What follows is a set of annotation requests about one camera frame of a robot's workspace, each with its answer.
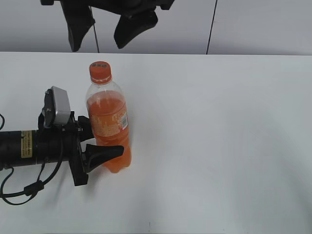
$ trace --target black cable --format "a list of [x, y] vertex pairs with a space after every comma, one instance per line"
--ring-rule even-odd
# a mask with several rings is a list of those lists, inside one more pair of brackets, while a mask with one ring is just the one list
[[26, 201], [21, 202], [21, 203], [13, 203], [13, 202], [7, 200], [5, 197], [2, 196], [2, 195], [3, 195], [3, 187], [4, 187], [4, 184], [5, 184], [6, 181], [11, 177], [11, 175], [13, 175], [13, 172], [14, 172], [14, 168], [13, 168], [13, 167], [9, 167], [8, 169], [11, 169], [12, 171], [11, 171], [11, 173], [3, 180], [3, 182], [1, 183], [1, 187], [0, 187], [0, 196], [1, 196], [2, 200], [5, 201], [7, 204], [12, 205], [12, 206], [19, 206], [19, 205], [23, 205], [23, 204], [29, 202], [31, 199], [33, 199], [33, 198], [37, 195], [37, 193], [36, 193], [36, 194], [32, 194], [32, 195], [30, 196], [29, 199], [27, 199]]
[[[2, 125], [0, 127], [0, 130], [3, 128], [4, 126], [4, 117], [0, 114], [1, 118], [2, 118]], [[37, 193], [42, 190], [44, 188], [44, 185], [46, 185], [47, 183], [49, 183], [53, 177], [56, 175], [56, 173], [58, 172], [61, 164], [62, 164], [62, 161], [63, 161], [63, 138], [62, 138], [62, 135], [61, 135], [61, 129], [59, 130], [59, 137], [60, 137], [60, 155], [59, 155], [59, 158], [58, 158], [58, 162], [57, 162], [57, 165], [55, 166], [55, 169], [52, 171], [52, 173], [50, 174], [50, 176], [45, 180], [45, 181], [41, 181], [40, 180], [40, 176], [41, 176], [41, 173], [45, 167], [45, 162], [42, 164], [41, 166], [41, 170], [40, 170], [40, 173], [38, 175], [38, 178], [37, 178], [37, 181], [29, 186], [26, 186], [24, 187], [24, 191], [21, 191], [21, 192], [17, 192], [17, 193], [11, 193], [11, 194], [4, 194], [3, 193], [3, 188], [4, 188], [4, 185], [5, 183], [7, 182], [7, 180], [11, 177], [11, 175], [13, 174], [14, 172], [14, 168], [9, 166], [9, 167], [6, 167], [6, 169], [11, 169], [11, 173], [3, 180], [3, 182], [1, 183], [1, 186], [0, 186], [0, 198], [2, 198], [6, 203], [8, 203], [9, 205], [22, 205], [22, 204], [25, 204], [27, 203], [28, 201], [30, 201], [31, 199], [33, 199]], [[30, 196], [28, 200], [26, 200], [25, 202], [22, 202], [22, 203], [12, 203], [10, 201], [7, 200], [7, 198], [10, 198], [10, 197], [17, 197], [17, 196], [22, 196], [22, 195], [27, 195], [27, 196]]]
[[53, 179], [53, 177], [56, 175], [56, 173], [58, 172], [60, 165], [62, 164], [63, 161], [63, 137], [61, 135], [61, 129], [59, 130], [59, 137], [60, 137], [60, 155], [58, 157], [58, 163], [55, 166], [55, 169], [52, 171], [52, 173], [50, 174], [50, 176], [43, 182], [44, 185], [46, 185], [47, 183], [49, 183], [51, 181], [51, 179]]
[[3, 115], [0, 114], [0, 117], [2, 118], [2, 124], [0, 126], [0, 130], [4, 127], [4, 123], [5, 123], [5, 119], [3, 117]]
[[[92, 7], [90, 6], [90, 11], [91, 11], [91, 16], [93, 17], [93, 12], [92, 12]], [[94, 37], [96, 39], [96, 44], [97, 44], [97, 52], [99, 53], [99, 48], [98, 48], [98, 37], [97, 37], [97, 32], [96, 32], [96, 24], [93, 24], [93, 32], [94, 32]]]

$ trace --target orange liquid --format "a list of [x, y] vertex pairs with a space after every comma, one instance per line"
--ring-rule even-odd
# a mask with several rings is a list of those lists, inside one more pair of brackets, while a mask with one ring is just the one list
[[[103, 91], [94, 94], [87, 100], [89, 118], [95, 116], [113, 116], [118, 113], [126, 105], [125, 98], [116, 91]], [[131, 150], [129, 146], [129, 126], [114, 136], [103, 137], [95, 134], [97, 145], [114, 146], [122, 145], [124, 147], [123, 155], [111, 159], [103, 164], [112, 173], [119, 172], [123, 167], [129, 167], [131, 163]]]

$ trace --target bottle neck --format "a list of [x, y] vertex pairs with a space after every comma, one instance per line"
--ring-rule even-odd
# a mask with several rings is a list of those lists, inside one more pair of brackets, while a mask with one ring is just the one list
[[109, 82], [105, 83], [105, 84], [96, 84], [94, 83], [92, 80], [91, 80], [92, 84], [95, 85], [95, 86], [98, 86], [98, 87], [105, 87], [105, 86], [108, 86], [109, 84], [112, 83], [112, 80], [110, 80]]

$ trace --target orange bottle cap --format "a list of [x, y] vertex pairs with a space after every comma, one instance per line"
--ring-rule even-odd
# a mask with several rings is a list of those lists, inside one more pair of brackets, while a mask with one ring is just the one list
[[90, 76], [95, 84], [107, 84], [112, 80], [111, 66], [103, 61], [94, 62], [90, 65]]

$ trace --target white wall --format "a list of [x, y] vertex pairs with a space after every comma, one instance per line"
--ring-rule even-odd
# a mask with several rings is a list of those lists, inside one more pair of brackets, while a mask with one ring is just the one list
[[[214, 2], [176, 0], [170, 11], [158, 9], [158, 25], [122, 50], [117, 48], [113, 37], [119, 16], [94, 9], [100, 51], [205, 54]], [[67, 25], [59, 2], [41, 6], [39, 0], [1, 0], [0, 51], [70, 52], [67, 37]], [[91, 29], [80, 52], [96, 51]]]
[[312, 55], [311, 0], [218, 0], [209, 54]]

